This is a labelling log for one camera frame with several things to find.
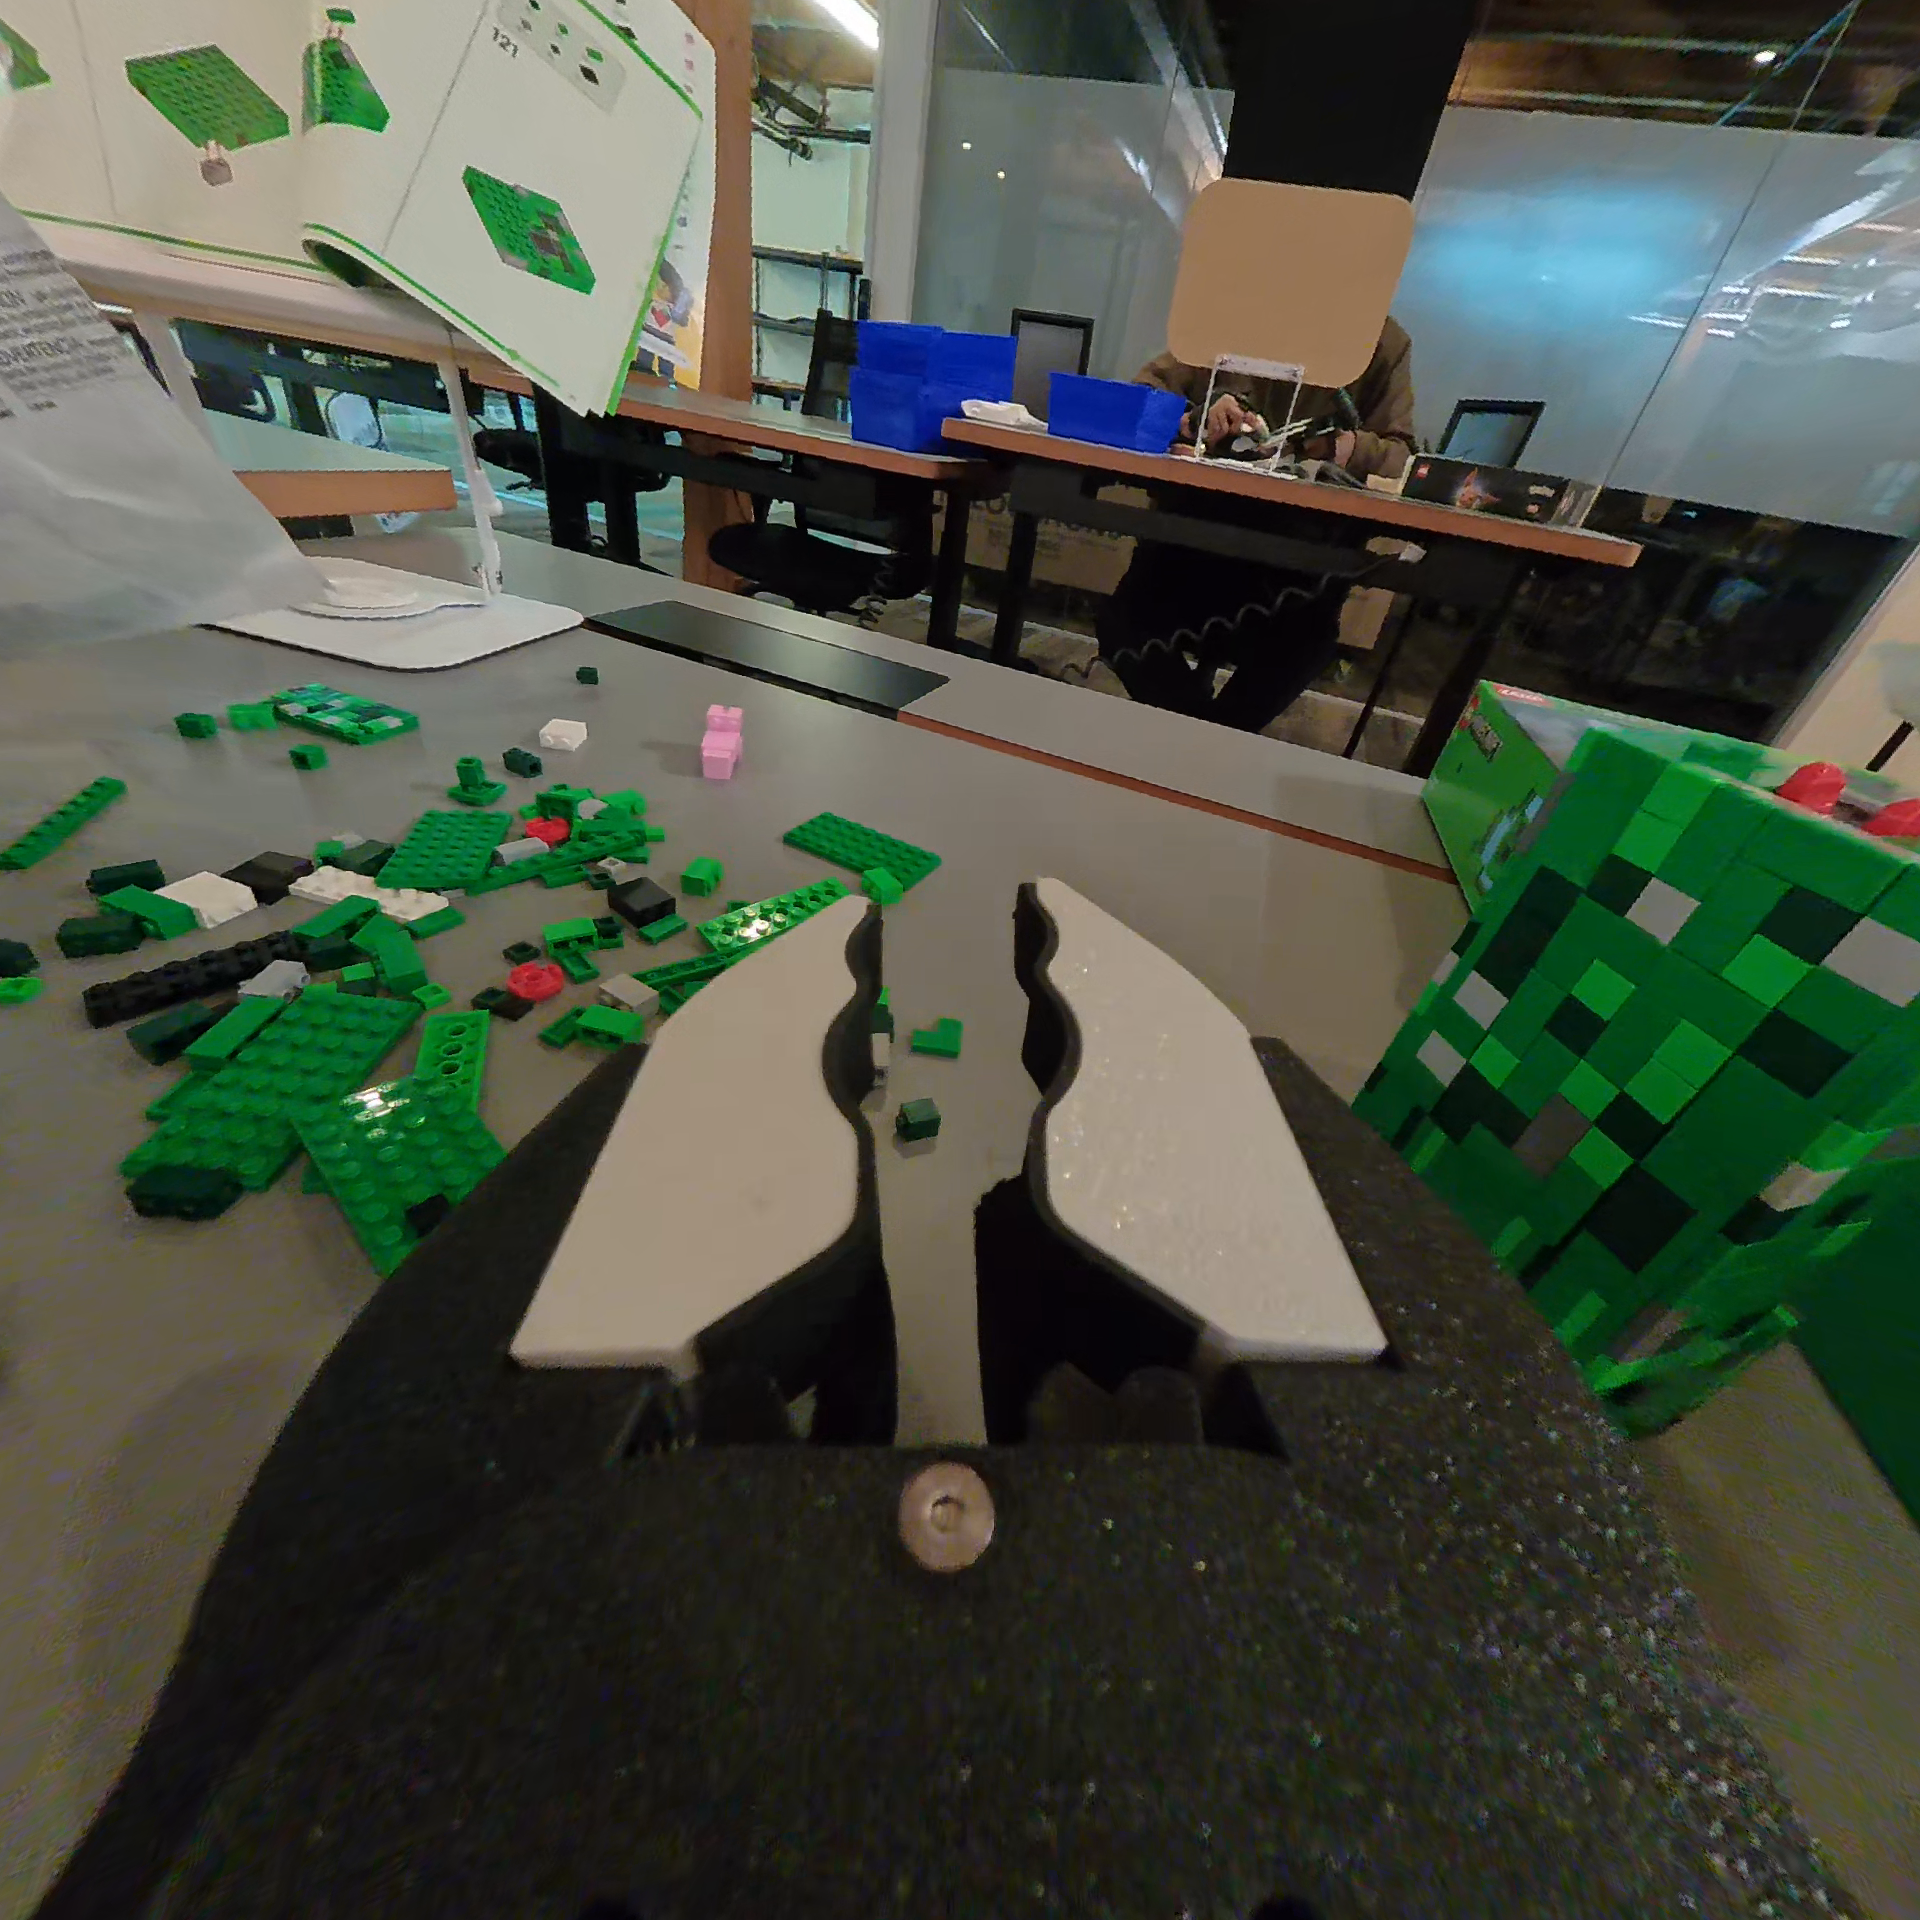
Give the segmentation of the grey table with wooden edge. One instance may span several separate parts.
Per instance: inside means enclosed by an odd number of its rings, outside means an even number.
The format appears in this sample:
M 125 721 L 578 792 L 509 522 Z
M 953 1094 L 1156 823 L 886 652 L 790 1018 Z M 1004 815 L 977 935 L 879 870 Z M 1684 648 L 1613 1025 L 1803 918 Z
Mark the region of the grey table with wooden edge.
M 409 456 L 241 416 L 203 415 L 199 424 L 241 484 L 278 522 L 453 513 L 459 503 L 446 467 Z

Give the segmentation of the green mosaic block build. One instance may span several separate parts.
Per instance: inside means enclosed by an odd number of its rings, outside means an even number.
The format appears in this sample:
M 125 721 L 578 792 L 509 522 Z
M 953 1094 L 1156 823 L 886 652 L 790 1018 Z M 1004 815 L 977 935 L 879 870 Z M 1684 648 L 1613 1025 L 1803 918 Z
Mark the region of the green mosaic block build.
M 1580 728 L 1355 1114 L 1625 1433 L 1916 1316 L 1916 801 Z

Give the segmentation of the grey desk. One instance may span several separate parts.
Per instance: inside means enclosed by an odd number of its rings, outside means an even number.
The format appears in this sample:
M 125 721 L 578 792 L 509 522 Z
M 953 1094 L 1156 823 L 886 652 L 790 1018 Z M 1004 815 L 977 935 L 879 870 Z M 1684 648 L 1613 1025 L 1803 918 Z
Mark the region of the grey desk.
M 421 729 L 227 728 L 309 682 Z M 745 713 L 727 783 L 711 704 Z M 79 987 L 306 908 L 69 968 L 79 871 L 397 840 L 454 754 L 559 713 L 590 740 L 548 777 L 637 790 L 655 871 L 781 891 L 817 807 L 943 857 L 879 911 L 862 1104 L 893 1438 L 817 1438 L 811 1394 L 745 1371 L 513 1360 L 651 1040 L 509 1025 L 519 1143 L 388 1281 L 297 1183 L 127 1212 L 161 1073 Z M 5 648 L 5 834 L 97 775 L 127 794 L 5 876 L 52 978 L 5 1015 L 5 1497 L 38 1527 L 5 1550 L 5 1875 L 45 1915 L 1865 1913 L 1721 1689 L 1639 1456 L 1313 1073 L 1397 1025 L 1450 884 L 598 631 L 423 674 L 193 626 Z M 985 1433 L 974 1214 L 1037 1104 L 1041 879 L 1246 1022 L 1379 1366 L 1218 1379 L 1197 1432 L 1180 1382 L 1052 1383 L 1030 1436 Z M 935 1018 L 955 1060 L 908 1047 Z M 935 1139 L 897 1139 L 908 1097 Z

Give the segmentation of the green plate with holes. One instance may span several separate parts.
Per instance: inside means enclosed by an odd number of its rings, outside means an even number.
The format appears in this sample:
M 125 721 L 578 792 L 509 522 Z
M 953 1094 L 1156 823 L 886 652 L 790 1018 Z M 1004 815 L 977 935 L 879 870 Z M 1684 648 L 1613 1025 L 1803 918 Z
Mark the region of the green plate with holes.
M 423 1088 L 457 1095 L 466 1110 L 478 1114 L 492 1027 L 492 1012 L 479 1009 L 454 1011 L 444 1007 L 429 1012 L 419 1028 L 413 1080 Z

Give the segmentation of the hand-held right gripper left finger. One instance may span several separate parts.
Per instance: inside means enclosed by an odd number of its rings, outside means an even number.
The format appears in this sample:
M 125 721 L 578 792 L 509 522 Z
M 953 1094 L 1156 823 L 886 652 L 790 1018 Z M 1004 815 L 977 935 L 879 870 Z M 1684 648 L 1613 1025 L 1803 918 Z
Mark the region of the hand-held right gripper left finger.
M 874 1015 L 883 920 L 838 898 L 707 984 L 643 1052 L 513 1337 L 524 1369 L 724 1371 L 893 1438 Z

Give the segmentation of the long green studded beam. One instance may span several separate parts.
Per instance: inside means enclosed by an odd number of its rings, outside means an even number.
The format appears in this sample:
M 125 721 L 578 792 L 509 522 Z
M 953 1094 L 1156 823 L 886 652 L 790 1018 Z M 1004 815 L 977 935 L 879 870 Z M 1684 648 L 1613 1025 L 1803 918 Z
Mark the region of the long green studded beam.
M 849 898 L 849 891 L 838 879 L 825 876 L 777 896 L 734 906 L 699 924 L 697 934 L 709 953 L 734 966 L 745 953 L 761 948 Z

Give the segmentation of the long black plate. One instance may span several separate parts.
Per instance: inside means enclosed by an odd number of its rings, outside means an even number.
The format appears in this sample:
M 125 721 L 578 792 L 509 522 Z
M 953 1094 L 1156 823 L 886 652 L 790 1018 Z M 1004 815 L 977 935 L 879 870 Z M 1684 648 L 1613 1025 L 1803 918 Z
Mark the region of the long black plate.
M 79 1009 L 94 1028 L 170 1012 L 182 1003 L 235 992 L 276 962 L 302 962 L 303 939 L 276 931 L 84 987 Z

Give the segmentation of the black office chair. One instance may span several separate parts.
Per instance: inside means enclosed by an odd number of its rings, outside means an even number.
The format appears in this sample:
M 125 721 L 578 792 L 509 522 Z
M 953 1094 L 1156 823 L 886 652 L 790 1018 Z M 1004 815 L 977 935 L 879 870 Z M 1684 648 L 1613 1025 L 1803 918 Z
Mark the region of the black office chair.
M 707 542 L 707 558 L 738 576 L 748 592 L 770 592 L 813 616 L 874 616 L 911 600 L 930 576 L 930 561 L 893 550 L 838 545 L 775 522 L 734 522 Z

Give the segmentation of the wooden table with black legs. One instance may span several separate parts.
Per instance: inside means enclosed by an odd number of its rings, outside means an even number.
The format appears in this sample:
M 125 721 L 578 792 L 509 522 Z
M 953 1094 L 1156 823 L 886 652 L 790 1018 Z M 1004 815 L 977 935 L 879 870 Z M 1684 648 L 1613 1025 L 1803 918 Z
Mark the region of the wooden table with black legs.
M 1023 600 L 1045 522 L 1471 610 L 1471 633 L 1404 760 L 1412 777 L 1427 777 L 1437 763 L 1526 579 L 1633 569 L 1641 558 L 1639 545 L 1594 530 L 1314 484 L 1249 465 L 1205 465 L 969 419 L 949 422 L 943 434 L 982 457 L 1013 515 L 990 649 L 997 666 L 1020 664 Z
M 745 522 L 929 558 L 929 643 L 957 646 L 972 507 L 1004 492 L 994 465 L 859 443 L 844 424 L 645 380 L 633 380 L 601 422 L 626 424 L 653 428 L 655 436 L 615 439 L 610 462 L 742 495 L 751 503 Z

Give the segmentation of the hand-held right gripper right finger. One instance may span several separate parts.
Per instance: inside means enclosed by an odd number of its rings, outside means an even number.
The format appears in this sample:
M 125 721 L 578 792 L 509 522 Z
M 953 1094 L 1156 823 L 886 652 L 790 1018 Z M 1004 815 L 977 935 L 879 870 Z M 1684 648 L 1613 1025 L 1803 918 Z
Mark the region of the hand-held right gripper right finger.
M 1057 879 L 1018 890 L 1014 978 L 1037 1104 L 974 1214 L 985 1433 L 1030 1436 L 1052 1383 L 1116 1409 L 1180 1382 L 1197 1432 L 1218 1379 L 1379 1366 L 1387 1332 L 1246 1022 Z

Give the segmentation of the white printed paper bag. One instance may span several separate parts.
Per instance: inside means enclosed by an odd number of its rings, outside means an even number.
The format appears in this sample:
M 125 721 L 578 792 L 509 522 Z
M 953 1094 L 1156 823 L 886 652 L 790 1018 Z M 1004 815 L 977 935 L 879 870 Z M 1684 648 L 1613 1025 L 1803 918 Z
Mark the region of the white printed paper bag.
M 316 604 L 318 567 L 3 207 L 3 640 L 127 640 Z

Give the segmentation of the long white plate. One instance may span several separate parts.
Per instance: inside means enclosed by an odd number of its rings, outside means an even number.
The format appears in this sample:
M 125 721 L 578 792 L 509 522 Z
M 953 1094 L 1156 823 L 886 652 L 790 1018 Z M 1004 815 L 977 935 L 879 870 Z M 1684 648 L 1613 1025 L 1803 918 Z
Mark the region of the long white plate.
M 337 906 L 354 898 L 370 902 L 377 913 L 403 926 L 413 926 L 450 911 L 450 902 L 439 894 L 412 887 L 383 887 L 370 876 L 339 866 L 318 866 L 295 879 L 287 894 L 290 898 L 318 906 Z

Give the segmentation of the large green studded plate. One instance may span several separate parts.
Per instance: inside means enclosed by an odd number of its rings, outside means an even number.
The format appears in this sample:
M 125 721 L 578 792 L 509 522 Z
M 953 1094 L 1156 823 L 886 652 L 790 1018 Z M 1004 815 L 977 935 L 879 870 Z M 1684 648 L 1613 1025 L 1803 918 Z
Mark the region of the large green studded plate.
M 383 891 L 461 891 L 489 876 L 494 849 L 514 816 L 499 809 L 439 807 L 415 819 L 373 880 Z
M 207 1168 L 244 1194 L 265 1192 L 299 1151 L 297 1118 L 359 1090 L 421 1018 L 413 1000 L 302 991 L 227 1068 L 189 1081 L 150 1139 L 122 1161 L 122 1179 Z
M 890 873 L 901 891 L 914 890 L 942 866 L 937 854 L 837 811 L 818 811 L 787 828 L 781 843 L 854 876 Z
M 295 1136 L 382 1281 L 423 1244 L 404 1230 L 404 1206 L 446 1194 L 454 1212 L 507 1156 L 478 1112 L 413 1078 L 306 1102 Z

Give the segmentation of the green mosaic plate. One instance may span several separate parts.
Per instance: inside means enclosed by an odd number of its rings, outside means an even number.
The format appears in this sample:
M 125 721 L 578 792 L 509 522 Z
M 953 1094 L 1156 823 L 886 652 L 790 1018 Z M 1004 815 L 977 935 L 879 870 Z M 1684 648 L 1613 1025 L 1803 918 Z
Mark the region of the green mosaic plate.
M 269 697 L 269 706 L 275 710 L 276 721 L 287 729 L 299 729 L 310 736 L 354 748 L 391 740 L 421 729 L 421 721 L 413 711 L 397 710 L 380 699 L 363 699 L 347 690 L 314 682 L 276 690 Z

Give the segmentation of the black toy box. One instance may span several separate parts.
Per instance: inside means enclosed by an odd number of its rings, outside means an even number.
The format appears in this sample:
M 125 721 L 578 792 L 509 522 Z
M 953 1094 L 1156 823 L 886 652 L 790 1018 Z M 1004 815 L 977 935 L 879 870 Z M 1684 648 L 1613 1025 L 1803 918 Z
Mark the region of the black toy box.
M 1402 499 L 1487 520 L 1580 528 L 1601 487 L 1573 479 L 1427 454 L 1409 465 Z

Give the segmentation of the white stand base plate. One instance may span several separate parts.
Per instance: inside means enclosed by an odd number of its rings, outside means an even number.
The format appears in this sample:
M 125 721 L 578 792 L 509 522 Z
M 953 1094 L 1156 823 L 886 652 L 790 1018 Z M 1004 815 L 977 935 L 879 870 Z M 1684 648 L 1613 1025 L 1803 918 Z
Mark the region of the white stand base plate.
M 359 291 L 325 272 L 241 262 L 82 225 L 31 216 L 79 288 L 113 320 L 131 320 L 150 351 L 161 382 L 210 443 L 180 324 L 246 330 L 292 345 L 356 352 L 435 371 L 449 403 L 457 465 L 478 558 L 459 583 L 397 562 L 331 561 L 325 594 L 306 610 L 244 616 L 230 631 L 342 660 L 399 672 L 444 671 L 555 639 L 581 612 L 506 592 L 497 536 L 497 495 L 473 443 L 463 375 L 514 375 L 459 330 L 403 295 Z

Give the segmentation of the yellow toy box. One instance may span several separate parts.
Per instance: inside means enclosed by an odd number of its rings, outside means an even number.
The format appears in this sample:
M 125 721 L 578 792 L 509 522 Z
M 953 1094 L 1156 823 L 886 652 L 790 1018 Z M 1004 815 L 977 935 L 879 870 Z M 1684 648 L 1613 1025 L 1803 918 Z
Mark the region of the yellow toy box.
M 711 200 L 684 187 L 646 307 L 633 337 L 633 369 L 686 388 L 702 382 Z

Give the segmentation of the pile of green bricks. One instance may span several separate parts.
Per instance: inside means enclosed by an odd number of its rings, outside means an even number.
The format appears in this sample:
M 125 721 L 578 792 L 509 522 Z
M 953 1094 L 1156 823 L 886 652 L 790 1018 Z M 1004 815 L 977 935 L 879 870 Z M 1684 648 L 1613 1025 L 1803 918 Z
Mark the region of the pile of green bricks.
M 687 908 L 715 902 L 724 866 L 714 855 L 691 857 L 676 882 L 665 887 L 678 902 L 674 920 L 633 928 L 610 911 L 610 884 L 639 876 L 653 880 L 650 860 L 665 840 L 665 830 L 650 816 L 646 798 L 633 790 L 596 792 L 581 784 L 551 784 L 521 807 L 479 809 L 507 811 L 514 816 L 514 828 L 494 849 L 497 864 L 487 879 L 444 894 L 450 911 L 403 926 L 377 913 L 370 902 L 322 906 L 287 896 L 265 904 L 259 911 L 286 904 L 306 906 L 306 918 L 286 928 L 241 931 L 214 948 L 292 931 L 303 939 L 302 962 L 276 962 L 235 992 L 210 995 L 163 1015 L 100 1028 L 84 1022 L 97 1034 L 125 1040 L 145 1065 L 161 1070 L 166 1080 L 145 1107 L 147 1134 L 131 1152 L 150 1139 L 165 1112 L 195 1078 L 227 1068 L 306 987 L 333 986 L 347 995 L 412 1000 L 423 1007 L 423 1018 L 369 1075 L 359 1088 L 363 1090 L 413 1075 L 421 1022 L 444 1007 L 492 1012 L 492 1034 L 497 1034 L 502 1025 L 514 1025 L 551 1001 L 558 1012 L 538 1034 L 540 1044 L 619 1052 L 650 1040 L 653 1028 L 678 1012 L 707 984 L 772 945 L 745 953 L 734 966 L 707 948 L 697 926 L 755 902 L 724 904 L 721 913 L 702 921 L 687 918 Z M 545 849 L 521 838 L 521 823 L 535 816 L 569 819 L 566 843 Z M 318 842 L 306 857 L 316 863 L 316 870 L 339 866 L 373 879 L 394 849 L 395 843 L 370 838 L 339 834 Z M 884 871 L 854 876 L 823 864 L 825 873 L 802 884 L 833 876 L 850 890 L 849 896 L 865 896 L 879 908 L 898 906 L 908 894 Z M 55 924 L 51 942 L 67 962 L 122 962 L 147 946 L 187 945 L 202 935 L 227 934 L 249 918 L 253 913 L 207 931 L 187 908 L 155 894 L 127 887 L 114 896 L 94 898 L 84 884 L 84 906 Z M 122 977 L 210 948 L 165 953 Z M 565 969 L 566 991 L 542 1003 L 506 992 L 507 972 L 517 962 L 538 959 L 553 959 Z M 91 978 L 79 987 L 79 996 L 87 986 L 122 977 Z M 331 1203 L 302 1147 L 278 1179 L 295 1163 L 303 1163 L 303 1187 Z M 207 1168 L 155 1168 L 127 1184 L 118 1168 L 117 1179 L 127 1212 L 139 1220 L 170 1228 L 206 1225 L 269 1188 L 243 1192 L 230 1176 Z

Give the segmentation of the green printed instruction booklet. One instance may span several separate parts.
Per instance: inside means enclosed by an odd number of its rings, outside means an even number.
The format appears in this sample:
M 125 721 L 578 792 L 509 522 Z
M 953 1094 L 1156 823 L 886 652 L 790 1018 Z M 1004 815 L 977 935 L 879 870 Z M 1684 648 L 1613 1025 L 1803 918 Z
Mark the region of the green printed instruction booklet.
M 5 200 L 387 287 L 613 415 L 714 48 L 653 2 L 5 2 Z

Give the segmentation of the long narrow green plate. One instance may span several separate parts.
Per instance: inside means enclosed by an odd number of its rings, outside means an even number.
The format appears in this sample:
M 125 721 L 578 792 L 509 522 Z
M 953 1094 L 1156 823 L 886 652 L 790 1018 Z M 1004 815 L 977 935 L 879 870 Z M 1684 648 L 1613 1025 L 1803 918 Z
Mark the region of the long narrow green plate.
M 38 816 L 3 846 L 3 873 L 23 873 L 58 854 L 87 826 L 99 822 L 127 794 L 127 783 L 114 775 L 90 779 L 77 794 Z

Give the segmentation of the blue storage bin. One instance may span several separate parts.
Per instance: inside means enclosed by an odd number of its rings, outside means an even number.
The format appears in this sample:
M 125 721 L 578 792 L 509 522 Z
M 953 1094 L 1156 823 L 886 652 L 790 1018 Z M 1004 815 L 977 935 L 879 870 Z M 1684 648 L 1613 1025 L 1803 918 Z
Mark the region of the blue storage bin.
M 1013 401 L 1014 375 L 1010 332 L 859 320 L 849 380 L 850 436 L 908 454 L 939 450 L 943 422 L 959 419 L 965 401 Z
M 1118 382 L 1076 374 L 1047 380 L 1047 432 L 1058 442 L 1082 442 L 1158 457 L 1181 434 L 1189 401 L 1145 382 Z

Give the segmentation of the green toy box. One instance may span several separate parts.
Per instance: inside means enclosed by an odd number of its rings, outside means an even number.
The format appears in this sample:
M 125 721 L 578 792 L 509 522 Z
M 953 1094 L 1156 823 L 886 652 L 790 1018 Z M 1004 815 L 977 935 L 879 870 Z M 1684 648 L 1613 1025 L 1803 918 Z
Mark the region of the green toy box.
M 1618 718 L 1526 688 L 1485 680 L 1476 686 L 1421 794 L 1467 908 L 1492 891 L 1585 734 Z

